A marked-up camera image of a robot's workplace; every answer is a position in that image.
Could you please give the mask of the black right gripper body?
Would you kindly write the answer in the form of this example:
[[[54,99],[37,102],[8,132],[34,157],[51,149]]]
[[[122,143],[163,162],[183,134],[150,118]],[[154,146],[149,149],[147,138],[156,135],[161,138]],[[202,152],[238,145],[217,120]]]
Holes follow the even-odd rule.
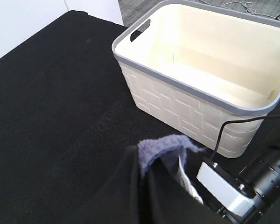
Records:
[[[270,208],[252,186],[208,158],[200,166],[200,183],[210,192],[209,206],[234,224],[255,224]]]

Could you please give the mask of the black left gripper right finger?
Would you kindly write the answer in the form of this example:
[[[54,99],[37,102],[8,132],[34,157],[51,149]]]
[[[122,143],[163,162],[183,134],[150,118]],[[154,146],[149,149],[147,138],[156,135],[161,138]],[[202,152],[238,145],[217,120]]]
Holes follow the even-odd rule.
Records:
[[[157,159],[146,174],[142,199],[143,224],[230,223],[182,188],[161,159]]]

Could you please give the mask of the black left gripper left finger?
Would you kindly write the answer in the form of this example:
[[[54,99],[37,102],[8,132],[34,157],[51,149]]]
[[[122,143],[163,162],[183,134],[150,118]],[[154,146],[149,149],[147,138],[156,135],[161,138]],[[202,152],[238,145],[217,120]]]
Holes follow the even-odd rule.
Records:
[[[138,149],[130,146],[103,187],[67,223],[139,224],[138,177]]]

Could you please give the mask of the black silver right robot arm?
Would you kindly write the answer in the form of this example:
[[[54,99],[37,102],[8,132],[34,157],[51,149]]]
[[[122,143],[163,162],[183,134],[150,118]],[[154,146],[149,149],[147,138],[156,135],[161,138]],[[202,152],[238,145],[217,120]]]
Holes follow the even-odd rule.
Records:
[[[224,122],[213,153],[203,159],[196,176],[209,193],[207,206],[233,224],[257,223],[280,198],[280,125],[268,134],[263,150],[236,176],[219,166],[213,158],[226,125],[265,119],[280,119],[280,116]]]

